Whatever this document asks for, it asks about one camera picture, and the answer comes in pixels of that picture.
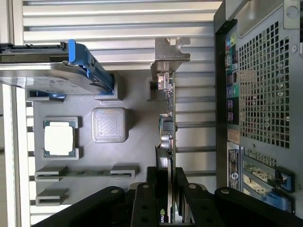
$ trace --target metal mesh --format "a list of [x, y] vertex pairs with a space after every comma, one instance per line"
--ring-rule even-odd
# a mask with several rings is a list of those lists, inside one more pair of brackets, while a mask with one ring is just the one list
[[289, 40], [272, 24], [244, 44], [240, 59], [241, 135], [289, 148]]

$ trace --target white louvered panel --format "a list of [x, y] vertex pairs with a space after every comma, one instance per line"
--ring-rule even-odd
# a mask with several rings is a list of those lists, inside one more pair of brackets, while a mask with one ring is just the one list
[[182, 51], [191, 53], [191, 62], [179, 71], [214, 71], [212, 20], [219, 1], [24, 3], [27, 44], [57, 44], [72, 38], [95, 50], [93, 54], [107, 70], [149, 70], [154, 60], [155, 37], [187, 36], [191, 45]]

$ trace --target blue latch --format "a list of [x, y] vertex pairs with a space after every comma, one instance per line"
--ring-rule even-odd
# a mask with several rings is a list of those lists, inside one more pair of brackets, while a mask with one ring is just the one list
[[96, 80], [108, 94], [113, 94], [114, 78], [105, 71], [85, 45], [70, 39], [68, 41], [68, 54], [70, 64], [81, 66], [87, 72], [87, 77], [90, 80]]
[[292, 212], [291, 201], [278, 192], [271, 191], [267, 195], [262, 195], [261, 200], [269, 205], [272, 205], [280, 210]]

